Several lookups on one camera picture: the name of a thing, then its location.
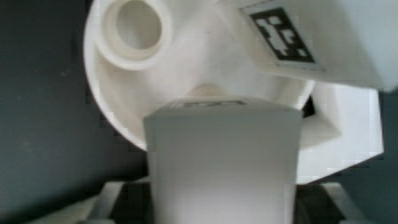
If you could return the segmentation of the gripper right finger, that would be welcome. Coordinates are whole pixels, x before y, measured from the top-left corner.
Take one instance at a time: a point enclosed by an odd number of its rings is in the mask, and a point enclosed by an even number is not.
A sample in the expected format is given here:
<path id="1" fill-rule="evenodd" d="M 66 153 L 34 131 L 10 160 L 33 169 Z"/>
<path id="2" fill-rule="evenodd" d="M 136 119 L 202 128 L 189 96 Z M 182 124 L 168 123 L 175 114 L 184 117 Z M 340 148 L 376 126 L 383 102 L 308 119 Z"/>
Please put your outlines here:
<path id="1" fill-rule="evenodd" d="M 297 186 L 294 224 L 372 224 L 338 182 Z"/>

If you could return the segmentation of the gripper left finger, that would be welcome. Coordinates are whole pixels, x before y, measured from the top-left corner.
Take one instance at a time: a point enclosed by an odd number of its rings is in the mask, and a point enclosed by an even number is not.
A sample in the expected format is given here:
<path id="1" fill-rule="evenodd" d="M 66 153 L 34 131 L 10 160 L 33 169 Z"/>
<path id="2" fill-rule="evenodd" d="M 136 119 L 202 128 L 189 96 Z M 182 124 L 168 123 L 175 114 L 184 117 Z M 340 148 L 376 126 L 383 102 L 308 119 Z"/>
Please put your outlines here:
<path id="1" fill-rule="evenodd" d="M 56 224 L 152 224 L 150 181 L 107 182 L 100 195 L 68 208 Z"/>

